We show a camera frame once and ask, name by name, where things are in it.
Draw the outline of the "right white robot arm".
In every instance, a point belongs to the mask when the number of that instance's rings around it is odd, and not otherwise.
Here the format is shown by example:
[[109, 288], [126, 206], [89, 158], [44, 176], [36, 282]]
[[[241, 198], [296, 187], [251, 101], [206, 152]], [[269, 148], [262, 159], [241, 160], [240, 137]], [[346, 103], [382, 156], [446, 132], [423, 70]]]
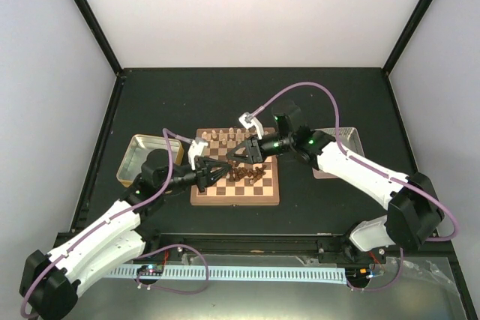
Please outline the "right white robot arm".
[[276, 131], [267, 133], [261, 122], [246, 112], [239, 117], [255, 134], [229, 151], [229, 160], [260, 164], [268, 157], [292, 153], [297, 161], [329, 173], [367, 194], [385, 209], [385, 215], [354, 225], [341, 243], [342, 256], [359, 262], [368, 251], [399, 246], [416, 251], [444, 219], [444, 212], [430, 201], [435, 192], [422, 173], [406, 175], [381, 167], [345, 147], [323, 130], [311, 128], [300, 108], [286, 102], [273, 113]]

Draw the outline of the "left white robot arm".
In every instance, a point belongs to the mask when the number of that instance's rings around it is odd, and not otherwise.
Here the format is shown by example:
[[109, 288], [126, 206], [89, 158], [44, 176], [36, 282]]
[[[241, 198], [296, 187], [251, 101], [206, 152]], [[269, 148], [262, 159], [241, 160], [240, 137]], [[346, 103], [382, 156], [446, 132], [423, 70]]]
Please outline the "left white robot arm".
[[20, 315], [63, 319], [112, 269], [132, 259], [155, 258], [161, 241], [146, 221], [165, 196], [191, 187], [203, 192], [231, 168], [225, 161], [200, 156], [177, 165], [166, 150], [151, 151], [133, 183], [103, 215], [62, 245], [27, 257], [19, 285]]

